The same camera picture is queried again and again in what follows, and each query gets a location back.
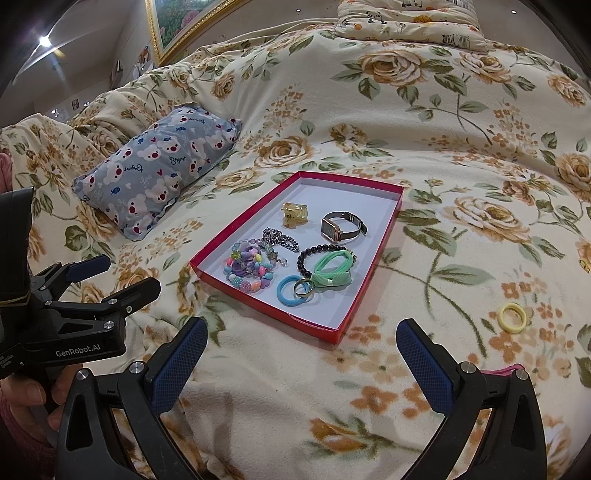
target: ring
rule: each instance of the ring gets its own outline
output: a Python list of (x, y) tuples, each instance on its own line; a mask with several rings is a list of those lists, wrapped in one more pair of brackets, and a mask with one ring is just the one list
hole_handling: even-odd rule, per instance
[[(298, 293), (297, 287), (300, 285), (309, 284), (309, 290), (305, 291), (304, 293)], [(312, 282), (309, 278), (301, 278), (294, 285), (294, 293), (301, 299), (306, 299), (314, 293), (314, 282)]]
[[(283, 296), (283, 288), (285, 287), (285, 285), (287, 285), (289, 282), (292, 282), (292, 281), (297, 282), (298, 280), (302, 280), (302, 279), (303, 278), (300, 277), (299, 275), (289, 275), (288, 277), (281, 280), (279, 282), (279, 284), (277, 285), (277, 298), (286, 307), (297, 307), (298, 305), (301, 305), (305, 301), (309, 300), (309, 298), (301, 298), (301, 297), (298, 299), (294, 299), (294, 300), (288, 300), (287, 298), (285, 298)], [(303, 283), (303, 286), (304, 286), (306, 293), (311, 291), (310, 285), (308, 285), (307, 283)]]
[[(521, 324), (518, 327), (513, 327), (511, 325), (508, 325), (505, 322), (505, 319), (503, 318), (503, 314), (505, 313), (505, 310), (513, 310), (514, 312), (517, 312), (519, 314), (519, 316), (521, 317)], [(501, 328), (509, 333), (521, 333), (523, 331), (523, 329), (525, 328), (525, 326), (527, 325), (527, 315), (525, 314), (525, 310), (523, 308), (521, 308), (519, 305), (517, 305), (516, 303), (508, 303), (506, 305), (503, 305), (497, 312), (497, 316), (498, 316), (498, 320), (499, 320), (499, 325), (501, 325)]]

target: watch strap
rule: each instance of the watch strap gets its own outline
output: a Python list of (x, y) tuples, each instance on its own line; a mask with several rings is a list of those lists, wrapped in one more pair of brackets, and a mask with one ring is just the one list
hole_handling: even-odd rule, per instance
[(327, 220), (330, 220), (331, 218), (344, 218), (357, 227), (357, 230), (354, 230), (353, 232), (342, 232), (340, 235), (341, 240), (350, 240), (355, 238), (360, 232), (364, 235), (367, 235), (368, 233), (368, 228), (363, 223), (363, 220), (350, 212), (330, 212), (325, 215), (324, 218)]

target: colorful beaded bracelet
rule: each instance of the colorful beaded bracelet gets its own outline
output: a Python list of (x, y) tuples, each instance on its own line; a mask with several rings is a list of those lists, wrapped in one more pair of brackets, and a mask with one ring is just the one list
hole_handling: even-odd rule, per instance
[[(224, 272), (226, 279), (244, 293), (254, 293), (260, 288), (267, 288), (273, 279), (273, 269), (277, 266), (275, 260), (263, 262), (262, 252), (267, 255), (274, 253), (268, 245), (262, 245), (263, 242), (252, 238), (237, 242), (232, 247), (230, 258), (224, 260)], [(244, 279), (246, 276), (259, 277), (250, 283)]]

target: bed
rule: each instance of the bed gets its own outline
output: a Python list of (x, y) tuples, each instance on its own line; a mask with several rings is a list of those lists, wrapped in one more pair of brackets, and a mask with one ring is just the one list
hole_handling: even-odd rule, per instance
[[(81, 301), (149, 275), (160, 280), (158, 301), (128, 320), (127, 354), (92, 365), (95, 373), (146, 359), (192, 315), (207, 320), (206, 352), (164, 419), (202, 473), (400, 478), (441, 422), (395, 345), (397, 323), (413, 317), (458, 360), (526, 367), (548, 479), (557, 479), (591, 431), (591, 97), (574, 70), (526, 48), (495, 43), (484, 54), (349, 40), (335, 23), (286, 24), (202, 47), (100, 95), (71, 125), (38, 114), (4, 128), (13, 188), (37, 188), (31, 268), (109, 255), (109, 272), (67, 293)], [(127, 241), (70, 183), (188, 101), (242, 119), (238, 145), (154, 232)], [(405, 187), (388, 247), (337, 346), (244, 307), (189, 266), (300, 170)], [(509, 301), (527, 312), (518, 335), (497, 322)]]

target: bear print pillow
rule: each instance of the bear print pillow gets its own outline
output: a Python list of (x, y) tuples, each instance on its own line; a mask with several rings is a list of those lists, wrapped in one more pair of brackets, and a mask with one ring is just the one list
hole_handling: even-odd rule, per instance
[(130, 240), (154, 228), (182, 188), (215, 167), (232, 149), (242, 122), (223, 120), (195, 103), (180, 106), (72, 183)]

